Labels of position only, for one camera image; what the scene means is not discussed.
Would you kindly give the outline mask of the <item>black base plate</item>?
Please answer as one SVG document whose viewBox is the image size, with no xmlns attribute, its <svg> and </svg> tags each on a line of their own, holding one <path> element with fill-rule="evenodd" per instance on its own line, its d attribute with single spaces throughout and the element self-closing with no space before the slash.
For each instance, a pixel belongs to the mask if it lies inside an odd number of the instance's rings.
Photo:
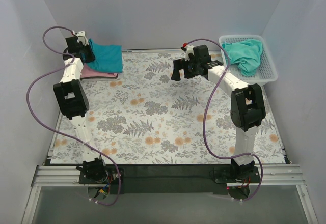
<svg viewBox="0 0 326 224">
<path fill-rule="evenodd" d="M 229 164 L 167 165 L 123 164 L 117 170 L 112 165 L 86 163 L 77 166 L 79 184 L 103 187 L 104 194 L 133 193 L 202 193 L 226 195 L 227 185 L 247 189 L 250 183 L 259 183 L 255 166 L 238 170 Z"/>
</svg>

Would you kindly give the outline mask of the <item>aluminium frame rail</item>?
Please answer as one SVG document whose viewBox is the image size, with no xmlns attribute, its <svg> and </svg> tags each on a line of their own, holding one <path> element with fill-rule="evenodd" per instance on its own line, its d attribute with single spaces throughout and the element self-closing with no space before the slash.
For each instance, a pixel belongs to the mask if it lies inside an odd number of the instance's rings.
<svg viewBox="0 0 326 224">
<path fill-rule="evenodd" d="M 262 185 L 306 185 L 305 177 L 296 164 L 264 164 Z M 80 172 L 74 166 L 38 166 L 32 184 L 37 186 L 98 186 L 80 181 Z"/>
</svg>

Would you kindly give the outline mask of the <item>teal blue t shirt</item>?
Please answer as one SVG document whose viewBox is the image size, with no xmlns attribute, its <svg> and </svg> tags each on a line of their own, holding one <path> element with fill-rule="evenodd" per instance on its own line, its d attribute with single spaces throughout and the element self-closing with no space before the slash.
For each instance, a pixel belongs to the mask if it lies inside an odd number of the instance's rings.
<svg viewBox="0 0 326 224">
<path fill-rule="evenodd" d="M 90 48 L 95 60 L 87 63 L 87 66 L 101 73 L 122 73 L 123 58 L 121 45 L 100 45 L 89 39 Z"/>
</svg>

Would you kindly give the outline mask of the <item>light green t shirt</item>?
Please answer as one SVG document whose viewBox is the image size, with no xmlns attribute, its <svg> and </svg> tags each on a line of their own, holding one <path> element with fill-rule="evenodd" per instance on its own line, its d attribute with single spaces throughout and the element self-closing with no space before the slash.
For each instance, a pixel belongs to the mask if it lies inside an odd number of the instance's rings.
<svg viewBox="0 0 326 224">
<path fill-rule="evenodd" d="M 236 65 L 243 76 L 250 77 L 256 74 L 263 52 L 260 40 L 249 38 L 234 43 L 224 42 L 222 47 L 228 55 L 228 63 Z"/>
</svg>

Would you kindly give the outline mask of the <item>floral table mat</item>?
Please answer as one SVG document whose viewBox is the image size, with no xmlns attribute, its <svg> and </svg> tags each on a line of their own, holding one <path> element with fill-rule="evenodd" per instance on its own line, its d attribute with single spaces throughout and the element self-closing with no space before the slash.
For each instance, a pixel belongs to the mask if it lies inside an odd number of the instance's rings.
<svg viewBox="0 0 326 224">
<path fill-rule="evenodd" d="M 89 127 L 105 161 L 227 163 L 235 151 L 230 97 L 205 78 L 171 80 L 181 52 L 124 53 L 117 81 L 83 81 Z"/>
</svg>

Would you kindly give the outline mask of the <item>white plastic basket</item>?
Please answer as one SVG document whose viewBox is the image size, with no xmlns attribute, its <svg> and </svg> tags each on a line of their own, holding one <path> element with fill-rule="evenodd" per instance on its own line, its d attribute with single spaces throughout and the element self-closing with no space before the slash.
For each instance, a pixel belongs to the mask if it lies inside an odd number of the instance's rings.
<svg viewBox="0 0 326 224">
<path fill-rule="evenodd" d="M 219 37 L 219 44 L 222 45 L 223 43 L 236 43 L 240 41 L 244 41 L 246 39 L 255 39 L 259 40 L 262 43 L 262 54 L 260 56 L 260 66 L 257 68 L 255 75 L 246 77 L 241 74 L 240 69 L 237 66 L 231 65 L 228 69 L 234 76 L 237 78 L 250 83 L 254 84 L 257 83 L 260 86 L 264 86 L 269 82 L 276 81 L 278 78 L 277 71 L 274 65 L 274 62 L 270 56 L 268 46 L 265 43 L 265 40 L 258 35 L 223 35 Z"/>
</svg>

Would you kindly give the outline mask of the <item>pink folded t shirt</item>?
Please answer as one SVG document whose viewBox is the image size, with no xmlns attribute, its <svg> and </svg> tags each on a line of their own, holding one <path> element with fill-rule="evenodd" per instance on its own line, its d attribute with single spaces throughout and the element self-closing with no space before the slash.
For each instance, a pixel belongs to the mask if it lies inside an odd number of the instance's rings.
<svg viewBox="0 0 326 224">
<path fill-rule="evenodd" d="M 102 73 L 102 72 L 97 72 L 95 70 L 90 69 L 86 64 L 83 66 L 83 69 L 81 71 L 80 75 L 81 79 L 117 79 L 118 78 L 118 73 Z"/>
</svg>

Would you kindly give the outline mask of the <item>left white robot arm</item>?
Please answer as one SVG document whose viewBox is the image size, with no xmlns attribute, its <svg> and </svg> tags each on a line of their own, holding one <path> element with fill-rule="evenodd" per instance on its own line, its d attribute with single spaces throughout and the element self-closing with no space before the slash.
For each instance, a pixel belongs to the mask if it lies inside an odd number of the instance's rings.
<svg viewBox="0 0 326 224">
<path fill-rule="evenodd" d="M 103 183 L 108 179 L 108 170 L 101 155 L 94 151 L 89 127 L 89 102 L 80 82 L 84 63 L 94 61 L 95 56 L 84 31 L 65 40 L 67 48 L 63 59 L 67 67 L 60 82 L 53 85 L 53 91 L 62 115 L 73 126 L 76 137 L 83 141 L 83 163 L 77 169 L 91 182 Z"/>
</svg>

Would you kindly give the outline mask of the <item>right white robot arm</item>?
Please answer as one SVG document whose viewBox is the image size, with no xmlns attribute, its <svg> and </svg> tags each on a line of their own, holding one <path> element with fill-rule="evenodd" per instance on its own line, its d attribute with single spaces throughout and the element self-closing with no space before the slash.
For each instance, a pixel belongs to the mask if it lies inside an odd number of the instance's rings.
<svg viewBox="0 0 326 224">
<path fill-rule="evenodd" d="M 187 79 L 205 77 L 221 88 L 230 98 L 230 117 L 236 127 L 235 151 L 229 157 L 230 165 L 215 171 L 217 182 L 249 181 L 256 174 L 254 154 L 255 136 L 266 116 L 261 86 L 250 85 L 228 71 L 219 61 L 214 61 L 206 45 L 192 46 L 185 43 L 181 48 L 185 56 L 173 61 L 173 81 L 180 81 L 180 71 Z"/>
</svg>

